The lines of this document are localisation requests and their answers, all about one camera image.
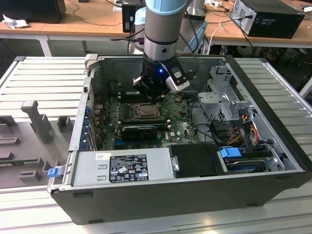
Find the wooden desk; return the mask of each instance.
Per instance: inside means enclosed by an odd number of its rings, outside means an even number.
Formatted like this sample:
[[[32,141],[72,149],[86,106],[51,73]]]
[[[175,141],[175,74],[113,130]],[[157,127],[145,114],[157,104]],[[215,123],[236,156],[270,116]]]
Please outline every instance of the wooden desk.
[[[298,9],[301,1],[283,0]],[[80,40],[84,51],[87,51],[86,41],[108,41],[111,37],[124,37],[128,34],[122,32],[122,24],[117,26],[98,26],[86,24],[80,18],[74,16],[73,11],[77,7],[76,15],[87,22],[96,24],[119,24],[122,23],[122,13],[114,12],[113,6],[105,0],[91,0],[89,3],[79,3],[78,0],[65,0],[66,14],[59,24],[31,23],[28,28],[10,29],[0,24],[0,38],[13,39],[37,39],[39,40],[45,56],[51,56],[49,40]],[[225,6],[231,7],[232,2],[224,2]],[[207,22],[226,21],[229,18],[221,12],[209,12],[206,16]],[[218,30],[213,38],[212,44],[219,45],[243,45],[248,46],[242,32],[234,22],[222,24],[225,30]],[[211,37],[218,24],[208,24],[206,36]],[[312,20],[303,20],[292,39],[274,38],[249,38],[253,46],[311,48],[312,47]]]
[[[12,29],[7,27],[4,23],[0,23],[0,34],[40,34],[40,29],[44,23],[30,23],[30,27]]]
[[[41,34],[48,35],[80,35],[80,36],[103,36],[124,37],[128,34],[122,32],[122,13],[113,11],[113,5],[104,0],[91,0],[89,3],[79,3],[78,0],[65,0],[66,14],[59,24],[45,24]],[[114,26],[98,26],[83,22],[83,20],[96,24]]]

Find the power cable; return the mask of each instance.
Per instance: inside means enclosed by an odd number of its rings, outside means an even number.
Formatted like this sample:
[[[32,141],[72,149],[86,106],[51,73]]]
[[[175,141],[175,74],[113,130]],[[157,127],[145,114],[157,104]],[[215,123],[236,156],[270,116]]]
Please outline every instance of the power cable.
[[[108,3],[110,3],[111,5],[114,5],[116,7],[121,7],[120,5],[117,5],[117,4],[115,4],[115,3],[111,2],[111,1],[108,1],[108,0],[105,0],[105,1],[107,1]]]
[[[189,48],[190,51],[192,51],[191,46],[189,45],[189,43],[187,43],[186,39],[182,36],[182,34],[180,34],[181,39],[184,41],[184,43],[186,44],[186,46]],[[195,70],[194,70],[194,75],[196,74],[197,70],[198,70],[198,61],[196,58],[195,53],[192,51],[192,55],[195,61]]]
[[[251,42],[248,40],[248,38],[246,37],[244,30],[242,29],[242,21],[243,21],[243,19],[244,19],[244,18],[242,18],[242,20],[241,20],[240,23],[239,23],[239,28],[240,28],[240,30],[242,31],[242,34],[244,35],[246,41],[247,41],[247,42],[249,43],[249,45],[252,47],[252,55],[253,55],[253,54],[254,54],[254,47],[253,47],[253,45],[251,44]]]
[[[78,18],[78,19],[80,19],[81,21],[83,21],[84,23],[91,24],[91,25],[97,25],[97,26],[118,26],[118,25],[122,24],[122,23],[118,23],[118,24],[98,24],[98,23],[90,23],[90,22],[87,22],[87,21],[85,21],[81,16],[76,15],[76,11],[78,11],[78,10],[80,9],[80,7],[79,7],[77,4],[73,3],[71,0],[69,0],[69,1],[70,1],[73,5],[75,5],[75,6],[77,7],[77,9],[73,11],[73,15],[74,15],[76,18]]]

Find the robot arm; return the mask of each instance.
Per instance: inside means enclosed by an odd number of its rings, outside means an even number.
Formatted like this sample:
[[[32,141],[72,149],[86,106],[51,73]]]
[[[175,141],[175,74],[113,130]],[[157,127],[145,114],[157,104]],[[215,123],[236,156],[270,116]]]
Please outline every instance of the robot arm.
[[[190,85],[192,71],[185,72],[176,58],[176,47],[188,0],[146,0],[144,62],[134,87],[150,99]]]

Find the blue latch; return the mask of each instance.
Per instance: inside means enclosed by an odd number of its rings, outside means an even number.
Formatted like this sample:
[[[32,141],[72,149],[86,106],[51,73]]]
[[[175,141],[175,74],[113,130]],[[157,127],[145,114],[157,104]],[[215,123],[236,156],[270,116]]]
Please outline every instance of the blue latch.
[[[222,157],[242,157],[238,148],[223,148],[220,153]]]
[[[48,171],[48,177],[61,177],[60,170],[61,168],[50,168]]]
[[[85,120],[83,121],[83,125],[84,125],[84,126],[89,126],[89,124],[90,124],[90,121],[89,121],[89,120],[85,119]]]
[[[86,116],[91,113],[92,109],[89,106],[86,106]]]

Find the metal bracket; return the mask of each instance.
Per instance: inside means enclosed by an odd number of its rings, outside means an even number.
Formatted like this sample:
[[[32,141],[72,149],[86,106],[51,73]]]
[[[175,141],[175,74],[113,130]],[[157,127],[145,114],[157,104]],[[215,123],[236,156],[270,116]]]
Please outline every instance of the metal bracket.
[[[214,78],[214,81],[227,81],[230,82],[232,78],[232,73],[226,66],[215,66],[210,70],[211,76]]]
[[[60,174],[63,176],[64,175],[64,172],[65,172],[65,165],[64,166],[57,166],[57,167],[54,167],[54,168],[60,168]],[[59,188],[62,184],[54,184],[54,181],[55,181],[55,177],[51,177],[49,178],[49,182],[48,182],[48,185],[47,185],[47,191],[50,193],[52,189],[55,189],[55,188]]]
[[[199,93],[198,97],[200,102],[205,104],[220,103],[222,101],[227,101],[227,98],[222,98],[218,93],[208,92],[208,93]]]
[[[84,60],[84,65],[87,70],[91,70],[96,67],[98,61],[98,54],[88,54]]]

